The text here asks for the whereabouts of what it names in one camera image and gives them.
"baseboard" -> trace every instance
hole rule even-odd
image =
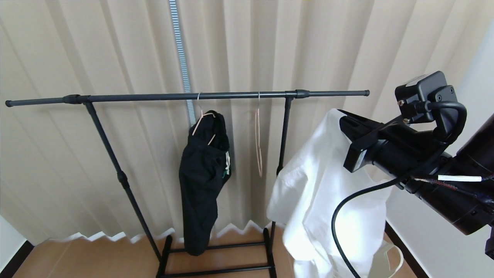
[[[412,253],[410,253],[410,250],[408,250],[407,246],[403,243],[401,238],[396,234],[395,230],[393,230],[388,222],[386,222],[384,231],[388,235],[389,239],[393,242],[393,244],[402,251],[405,261],[408,263],[413,273],[415,273],[415,276],[417,276],[417,278],[429,278],[427,273],[425,273],[424,269],[420,266]]]
[[[19,250],[12,257],[10,262],[3,268],[0,273],[0,278],[12,278],[17,272],[19,267],[21,267],[24,260],[29,256],[34,246],[26,240],[24,244],[19,248]]]

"white cloth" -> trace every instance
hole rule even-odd
[[[339,127],[344,115],[336,109],[326,114],[278,175],[268,204],[267,217],[286,224],[283,244],[295,260],[297,278],[353,277],[332,238],[331,218],[341,200],[376,183],[365,169],[350,173],[343,167],[350,146]],[[338,213],[338,240],[361,277],[368,276],[381,246],[390,192],[359,196]]]

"clothing rack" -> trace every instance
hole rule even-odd
[[[52,103],[67,103],[67,104],[83,104],[86,106],[94,125],[105,145],[106,151],[110,156],[110,159],[117,171],[117,179],[124,188],[127,197],[134,208],[141,226],[146,233],[146,236],[153,248],[160,266],[158,267],[158,273],[156,278],[173,278],[173,277],[190,277],[199,275],[211,275],[220,273],[230,273],[230,272],[240,272],[240,271],[251,271],[251,270],[262,270],[268,269],[270,278],[276,278],[276,268],[273,258],[273,239],[275,235],[276,223],[273,221],[271,224],[271,234],[267,228],[264,228],[263,236],[264,240],[259,242],[249,242],[241,244],[227,244],[227,245],[217,245],[208,246],[207,250],[222,249],[222,248],[235,248],[235,247],[246,247],[246,246],[257,246],[264,245],[266,248],[267,265],[253,266],[253,267],[236,267],[221,270],[210,270],[210,271],[199,271],[199,272],[188,272],[188,273],[177,273],[177,274],[165,274],[166,263],[168,262],[168,256],[171,253],[185,252],[185,249],[171,249],[172,236],[166,237],[165,247],[162,253],[158,250],[151,232],[149,231],[146,220],[144,219],[139,205],[137,204],[134,194],[130,190],[130,185],[127,181],[127,176],[120,167],[120,164],[113,152],[112,146],[106,137],[103,126],[96,114],[96,109],[93,106],[93,102],[113,102],[113,101],[154,101],[154,100],[187,100],[187,99],[228,99],[228,98],[285,98],[285,115],[283,118],[283,131],[280,146],[280,159],[278,163],[278,168],[276,169],[276,175],[283,168],[283,158],[285,156],[285,146],[287,142],[287,131],[288,131],[288,118],[290,116],[291,102],[295,98],[306,98],[311,96],[351,96],[351,95],[369,95],[369,91],[321,91],[321,92],[310,92],[306,90],[294,90],[294,91],[284,91],[284,92],[241,92],[241,93],[165,93],[165,94],[121,94],[121,95],[78,95],[71,94],[64,97],[55,98],[40,98],[40,99],[26,99],[26,100],[7,100],[5,105],[7,107],[13,106],[23,106],[23,105],[38,105],[38,104],[52,104]]]

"beige curtain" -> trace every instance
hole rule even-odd
[[[193,92],[365,90],[295,100],[286,161],[331,108],[385,122],[394,88],[442,70],[457,86],[493,18],[490,0],[179,1]],[[182,93],[168,1],[0,2],[1,100],[67,94]],[[233,176],[215,231],[268,223],[284,103],[262,99],[264,173],[255,158],[257,100],[204,100],[227,120]],[[98,115],[154,235],[182,234],[178,165],[184,101],[97,103]],[[1,215],[30,242],[142,233],[81,105],[1,108]]]

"wooden floor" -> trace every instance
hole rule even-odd
[[[293,259],[285,250],[281,240],[282,229],[276,229],[273,246],[277,276],[293,277]],[[256,229],[250,229],[244,235],[235,231],[227,232],[223,237],[212,239],[210,245],[232,244],[262,241],[263,236]],[[162,250],[165,240],[158,242]],[[183,244],[174,242],[173,248],[183,248]],[[391,253],[391,264],[397,264],[397,253]],[[199,257],[187,253],[173,253],[168,259],[166,273],[194,272],[222,269],[245,265],[266,264],[264,246],[208,250]],[[100,238],[95,241],[79,238],[69,242],[46,241],[34,248],[19,268],[14,278],[106,278],[140,277],[153,278],[158,270],[158,261],[146,238],[131,243],[127,238],[111,241]],[[220,274],[215,278],[268,278],[267,270]],[[416,278],[405,263],[394,278]]]

